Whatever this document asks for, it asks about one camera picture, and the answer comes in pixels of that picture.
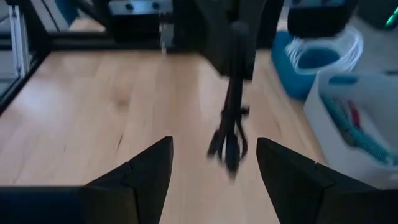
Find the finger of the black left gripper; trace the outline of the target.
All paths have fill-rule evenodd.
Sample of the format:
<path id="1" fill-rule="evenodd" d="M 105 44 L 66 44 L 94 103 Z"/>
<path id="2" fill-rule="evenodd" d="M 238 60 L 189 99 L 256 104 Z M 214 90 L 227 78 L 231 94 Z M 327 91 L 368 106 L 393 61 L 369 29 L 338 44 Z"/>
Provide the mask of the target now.
<path id="1" fill-rule="evenodd" d="M 220 76 L 229 76 L 229 61 L 233 32 L 228 24 L 209 24 L 201 54 Z"/>
<path id="2" fill-rule="evenodd" d="M 243 46 L 243 74 L 244 80 L 252 80 L 254 73 L 254 64 L 256 60 L 256 51 L 268 48 L 267 37 L 263 37 L 262 33 L 253 34 L 247 23 L 243 23 L 243 27 L 239 31 L 242 38 L 240 44 Z"/>

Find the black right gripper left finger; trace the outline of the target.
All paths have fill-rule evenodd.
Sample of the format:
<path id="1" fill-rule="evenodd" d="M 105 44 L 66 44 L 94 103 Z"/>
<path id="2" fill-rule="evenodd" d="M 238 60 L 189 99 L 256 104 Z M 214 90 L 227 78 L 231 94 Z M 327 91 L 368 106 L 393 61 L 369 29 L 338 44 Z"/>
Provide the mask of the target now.
<path id="1" fill-rule="evenodd" d="M 170 184 L 173 137 L 165 136 L 80 189 L 86 224 L 159 224 Z"/>

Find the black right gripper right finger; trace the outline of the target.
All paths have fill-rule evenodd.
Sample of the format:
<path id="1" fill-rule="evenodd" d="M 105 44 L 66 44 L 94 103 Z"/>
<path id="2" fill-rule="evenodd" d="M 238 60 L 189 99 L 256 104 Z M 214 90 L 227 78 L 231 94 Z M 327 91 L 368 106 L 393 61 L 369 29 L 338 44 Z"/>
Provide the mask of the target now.
<path id="1" fill-rule="evenodd" d="M 374 190 L 271 139 L 257 139 L 256 156 L 280 224 L 364 224 L 344 194 Z"/>

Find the teal plastic bin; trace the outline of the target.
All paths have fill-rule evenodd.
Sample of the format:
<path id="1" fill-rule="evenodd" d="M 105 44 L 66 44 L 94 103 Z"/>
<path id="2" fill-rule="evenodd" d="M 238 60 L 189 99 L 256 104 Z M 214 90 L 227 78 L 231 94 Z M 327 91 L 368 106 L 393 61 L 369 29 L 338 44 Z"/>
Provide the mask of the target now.
<path id="1" fill-rule="evenodd" d="M 301 39 L 276 33 L 271 59 L 286 93 L 305 100 L 320 72 L 350 72 L 363 53 L 361 32 L 349 26 L 334 37 Z"/>

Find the white plastic bin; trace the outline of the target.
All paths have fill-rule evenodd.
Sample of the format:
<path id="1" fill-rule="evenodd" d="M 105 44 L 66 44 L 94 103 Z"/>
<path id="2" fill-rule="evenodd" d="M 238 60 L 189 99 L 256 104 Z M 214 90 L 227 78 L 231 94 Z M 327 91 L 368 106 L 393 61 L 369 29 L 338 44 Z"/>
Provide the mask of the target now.
<path id="1" fill-rule="evenodd" d="M 398 75 L 319 73 L 304 113 L 332 169 L 398 189 Z"/>

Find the black box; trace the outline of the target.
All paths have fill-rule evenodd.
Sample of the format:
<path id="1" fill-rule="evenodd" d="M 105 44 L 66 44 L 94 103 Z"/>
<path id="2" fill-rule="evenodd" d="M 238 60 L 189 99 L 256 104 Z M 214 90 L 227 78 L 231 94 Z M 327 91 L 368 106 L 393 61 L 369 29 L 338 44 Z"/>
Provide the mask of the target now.
<path id="1" fill-rule="evenodd" d="M 292 0 L 288 32 L 302 39 L 333 37 L 344 30 L 357 5 L 358 0 Z"/>

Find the black table frame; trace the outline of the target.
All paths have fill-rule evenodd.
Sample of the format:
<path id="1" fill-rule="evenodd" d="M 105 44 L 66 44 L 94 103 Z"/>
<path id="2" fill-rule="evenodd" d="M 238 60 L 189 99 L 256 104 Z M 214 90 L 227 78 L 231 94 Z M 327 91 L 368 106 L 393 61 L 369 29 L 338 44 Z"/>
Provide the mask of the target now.
<path id="1" fill-rule="evenodd" d="M 109 16 L 105 8 L 108 0 L 65 0 L 83 13 L 84 21 L 99 24 L 101 31 L 49 31 L 40 19 L 34 0 L 0 0 L 0 115 L 21 91 L 47 56 L 54 51 L 159 49 L 160 41 L 134 39 L 119 42 L 107 28 Z M 18 78 L 14 71 L 9 6 L 20 6 L 24 15 L 29 41 L 29 71 Z"/>

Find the white metal post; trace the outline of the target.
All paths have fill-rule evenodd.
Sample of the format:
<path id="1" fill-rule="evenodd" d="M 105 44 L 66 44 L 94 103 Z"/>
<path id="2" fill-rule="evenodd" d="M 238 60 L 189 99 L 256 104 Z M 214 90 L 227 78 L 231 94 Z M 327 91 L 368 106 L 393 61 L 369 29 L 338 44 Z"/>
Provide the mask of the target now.
<path id="1" fill-rule="evenodd" d="M 24 78 L 29 71 L 29 41 L 20 6 L 9 6 L 9 22 L 14 71 L 18 78 Z"/>

